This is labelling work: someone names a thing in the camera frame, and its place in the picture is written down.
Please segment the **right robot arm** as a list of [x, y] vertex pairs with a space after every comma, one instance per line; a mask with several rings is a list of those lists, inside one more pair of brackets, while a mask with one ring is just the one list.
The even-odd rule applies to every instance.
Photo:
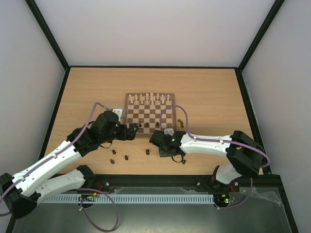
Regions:
[[154, 131], [149, 142], [158, 147], [166, 157], [187, 154], [208, 154], [226, 158], [228, 162], [216, 166], [212, 185], [223, 190], [239, 177], [254, 178], [259, 175], [262, 161], [262, 148], [252, 138], [241, 131], [232, 135], [202, 136], [185, 131], [168, 133]]

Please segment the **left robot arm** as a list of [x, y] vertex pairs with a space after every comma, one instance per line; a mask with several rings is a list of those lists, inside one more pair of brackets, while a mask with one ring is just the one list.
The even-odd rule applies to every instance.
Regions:
[[120, 123], [122, 110], [114, 109], [89, 120], [83, 127], [75, 129], [54, 151], [29, 168], [14, 175], [4, 173], [0, 177], [1, 200], [14, 219], [32, 212], [42, 201], [60, 193], [91, 188], [95, 174], [87, 165], [78, 166], [68, 174], [54, 177], [70, 163], [97, 150], [113, 140], [133, 140], [138, 131], [135, 123]]

